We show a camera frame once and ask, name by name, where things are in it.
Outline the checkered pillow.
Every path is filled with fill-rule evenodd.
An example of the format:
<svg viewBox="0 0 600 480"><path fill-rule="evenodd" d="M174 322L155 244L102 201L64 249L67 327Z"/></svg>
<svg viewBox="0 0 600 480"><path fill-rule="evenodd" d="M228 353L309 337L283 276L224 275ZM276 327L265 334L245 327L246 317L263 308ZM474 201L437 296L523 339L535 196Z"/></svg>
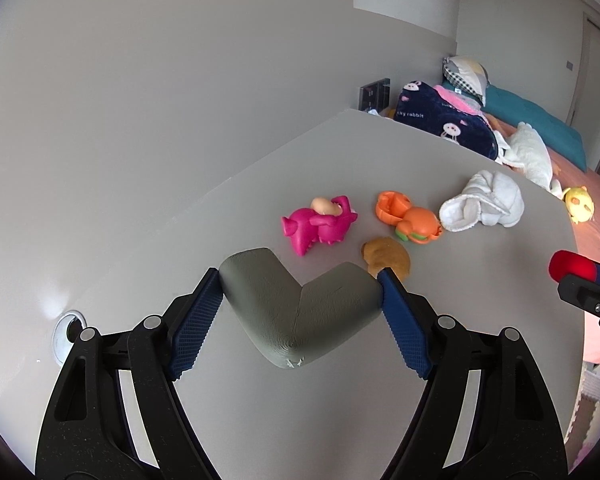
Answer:
<svg viewBox="0 0 600 480"><path fill-rule="evenodd" d="M448 56L442 61L443 76L455 88L460 88L476 98L484 98L489 87L486 69L466 56Z"/></svg>

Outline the white goose plush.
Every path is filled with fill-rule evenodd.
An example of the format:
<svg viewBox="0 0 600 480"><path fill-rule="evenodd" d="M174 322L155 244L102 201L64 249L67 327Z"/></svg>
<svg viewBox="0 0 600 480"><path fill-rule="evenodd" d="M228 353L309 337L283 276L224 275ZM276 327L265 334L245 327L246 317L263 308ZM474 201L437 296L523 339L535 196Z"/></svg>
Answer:
<svg viewBox="0 0 600 480"><path fill-rule="evenodd" d="M553 194L558 200L562 199L564 191L562 185L554 177L548 149L532 125L528 122L520 122L516 131L507 138L498 129L495 129L493 133L498 144L496 162L517 170L528 180Z"/></svg>

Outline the white towel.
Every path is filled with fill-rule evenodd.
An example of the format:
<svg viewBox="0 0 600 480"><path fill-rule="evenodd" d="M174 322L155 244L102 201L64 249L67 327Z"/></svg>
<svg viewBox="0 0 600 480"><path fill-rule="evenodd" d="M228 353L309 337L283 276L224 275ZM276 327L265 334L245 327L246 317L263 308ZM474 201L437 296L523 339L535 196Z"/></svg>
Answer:
<svg viewBox="0 0 600 480"><path fill-rule="evenodd" d="M445 231L457 233L483 226L512 228L524 214L518 184L501 172L478 171L460 194L446 200L438 218Z"/></svg>

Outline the navy rabbit print blanket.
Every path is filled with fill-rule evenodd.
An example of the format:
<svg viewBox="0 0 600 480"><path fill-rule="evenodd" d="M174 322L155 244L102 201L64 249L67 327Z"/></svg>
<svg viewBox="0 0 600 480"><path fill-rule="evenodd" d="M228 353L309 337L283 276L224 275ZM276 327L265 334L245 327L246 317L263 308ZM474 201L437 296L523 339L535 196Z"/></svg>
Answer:
<svg viewBox="0 0 600 480"><path fill-rule="evenodd" d="M417 80L409 82L396 101L393 119L488 159L498 158L498 142L486 118L443 87L431 87Z"/></svg>

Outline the yellow chick plush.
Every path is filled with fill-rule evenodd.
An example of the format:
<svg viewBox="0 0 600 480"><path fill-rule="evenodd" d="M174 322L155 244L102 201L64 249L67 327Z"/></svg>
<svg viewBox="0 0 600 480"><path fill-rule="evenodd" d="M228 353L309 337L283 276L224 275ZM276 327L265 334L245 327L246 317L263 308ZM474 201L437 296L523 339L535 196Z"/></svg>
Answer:
<svg viewBox="0 0 600 480"><path fill-rule="evenodd" d="M566 188L562 201L565 203L570 220L574 224L588 222L594 217L594 200L586 186Z"/></svg>

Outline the teal pillow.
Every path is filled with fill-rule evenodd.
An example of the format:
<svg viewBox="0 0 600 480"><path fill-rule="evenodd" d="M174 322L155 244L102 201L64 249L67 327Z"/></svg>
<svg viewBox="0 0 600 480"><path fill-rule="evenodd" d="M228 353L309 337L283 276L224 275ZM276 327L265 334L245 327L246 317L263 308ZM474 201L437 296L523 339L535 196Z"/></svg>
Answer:
<svg viewBox="0 0 600 480"><path fill-rule="evenodd" d="M490 84L483 110L511 126L528 122L544 143L580 170L588 169L582 136L542 106Z"/></svg>

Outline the black wall socket panel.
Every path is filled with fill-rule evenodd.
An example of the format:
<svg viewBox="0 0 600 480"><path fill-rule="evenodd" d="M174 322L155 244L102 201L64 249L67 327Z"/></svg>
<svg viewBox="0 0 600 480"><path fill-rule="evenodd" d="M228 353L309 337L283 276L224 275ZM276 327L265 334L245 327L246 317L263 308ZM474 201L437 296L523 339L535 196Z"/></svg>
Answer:
<svg viewBox="0 0 600 480"><path fill-rule="evenodd" d="M377 113L382 112L389 106L391 93L391 80L382 78L364 84L358 92L358 110L361 112L370 112L374 110Z"/></svg>

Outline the pink rubber dinosaur toy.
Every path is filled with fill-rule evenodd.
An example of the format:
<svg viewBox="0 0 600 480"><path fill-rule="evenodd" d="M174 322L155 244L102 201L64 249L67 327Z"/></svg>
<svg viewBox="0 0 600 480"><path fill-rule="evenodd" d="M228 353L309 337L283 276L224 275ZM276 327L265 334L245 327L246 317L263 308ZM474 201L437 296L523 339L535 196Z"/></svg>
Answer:
<svg viewBox="0 0 600 480"><path fill-rule="evenodd" d="M340 243L348 234L358 214L348 196L315 197L309 207L299 208L280 218L283 236L292 250L304 256L315 244Z"/></svg>

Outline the orange plastic toy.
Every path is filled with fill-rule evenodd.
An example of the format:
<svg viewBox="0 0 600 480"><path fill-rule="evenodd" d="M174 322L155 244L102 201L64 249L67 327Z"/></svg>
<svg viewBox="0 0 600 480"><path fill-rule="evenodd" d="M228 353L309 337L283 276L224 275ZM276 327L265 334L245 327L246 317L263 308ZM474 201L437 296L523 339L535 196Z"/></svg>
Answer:
<svg viewBox="0 0 600 480"><path fill-rule="evenodd" d="M375 214L377 219L392 226L400 240L426 245L443 233L438 217L429 209L415 206L411 199L396 191L378 194Z"/></svg>

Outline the brown bear toy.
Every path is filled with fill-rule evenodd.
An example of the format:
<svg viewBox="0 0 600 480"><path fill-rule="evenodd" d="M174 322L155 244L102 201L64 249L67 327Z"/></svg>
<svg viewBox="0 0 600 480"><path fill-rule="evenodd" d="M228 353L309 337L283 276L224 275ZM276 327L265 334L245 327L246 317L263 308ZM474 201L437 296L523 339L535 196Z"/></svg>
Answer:
<svg viewBox="0 0 600 480"><path fill-rule="evenodd" d="M362 257L367 272L374 278L380 271L393 270L400 281L411 274L411 257L405 247L391 237L378 237L362 246Z"/></svg>

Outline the grey foam corner guard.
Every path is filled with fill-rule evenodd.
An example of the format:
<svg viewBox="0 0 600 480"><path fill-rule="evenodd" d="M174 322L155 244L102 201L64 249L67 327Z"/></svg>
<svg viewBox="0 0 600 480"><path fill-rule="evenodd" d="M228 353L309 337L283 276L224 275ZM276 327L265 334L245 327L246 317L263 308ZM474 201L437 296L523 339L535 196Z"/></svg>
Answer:
<svg viewBox="0 0 600 480"><path fill-rule="evenodd" d="M219 274L250 340L284 370L336 349L380 312L381 284L350 262L300 284L272 250L256 248L225 259Z"/></svg>

